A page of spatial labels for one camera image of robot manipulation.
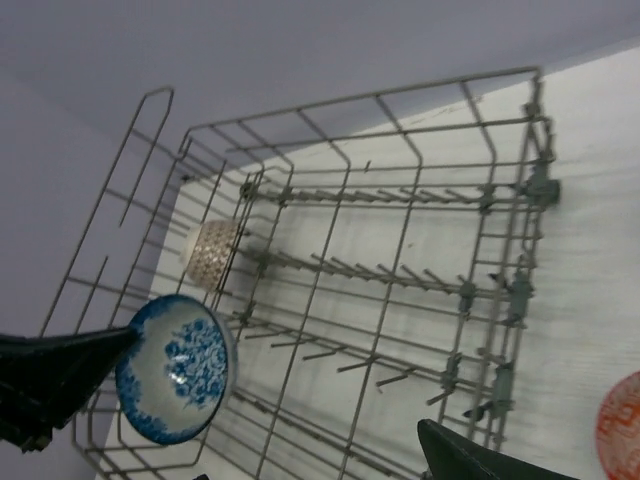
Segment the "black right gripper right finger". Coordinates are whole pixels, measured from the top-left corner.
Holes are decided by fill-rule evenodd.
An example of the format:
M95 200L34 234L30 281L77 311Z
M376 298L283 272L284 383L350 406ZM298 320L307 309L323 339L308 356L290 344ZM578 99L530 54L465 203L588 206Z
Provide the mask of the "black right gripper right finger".
M485 448L431 419L417 423L417 435L431 479L570 479L570 476Z

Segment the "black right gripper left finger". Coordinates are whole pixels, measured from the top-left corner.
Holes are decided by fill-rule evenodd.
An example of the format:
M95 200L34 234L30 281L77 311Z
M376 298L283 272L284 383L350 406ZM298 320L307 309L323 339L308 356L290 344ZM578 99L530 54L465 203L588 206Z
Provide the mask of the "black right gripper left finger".
M49 337L1 336L1 439L46 448L140 334L131 327Z

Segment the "blue floral bowl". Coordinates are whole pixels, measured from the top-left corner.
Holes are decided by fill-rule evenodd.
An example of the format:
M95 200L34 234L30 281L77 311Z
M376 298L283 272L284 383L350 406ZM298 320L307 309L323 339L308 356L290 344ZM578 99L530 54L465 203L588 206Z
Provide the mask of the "blue floral bowl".
M170 294L144 305L129 327L138 340L114 370L123 414L153 443L195 438L236 386L238 349L228 322L191 296Z

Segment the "blue zigzag pattern bowl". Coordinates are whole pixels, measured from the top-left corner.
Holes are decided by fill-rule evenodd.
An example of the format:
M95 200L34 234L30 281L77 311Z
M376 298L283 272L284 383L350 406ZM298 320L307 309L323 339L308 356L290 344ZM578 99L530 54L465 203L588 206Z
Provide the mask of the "blue zigzag pattern bowl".
M620 380L600 404L596 451L608 479L639 479L639 372Z

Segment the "brown patterned bowl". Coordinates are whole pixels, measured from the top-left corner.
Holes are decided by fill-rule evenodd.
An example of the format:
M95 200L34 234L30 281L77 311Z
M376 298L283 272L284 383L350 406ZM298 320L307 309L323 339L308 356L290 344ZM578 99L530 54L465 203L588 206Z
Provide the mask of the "brown patterned bowl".
M180 262L195 285L208 292L219 287L239 231L240 224L236 221L209 220L189 232Z

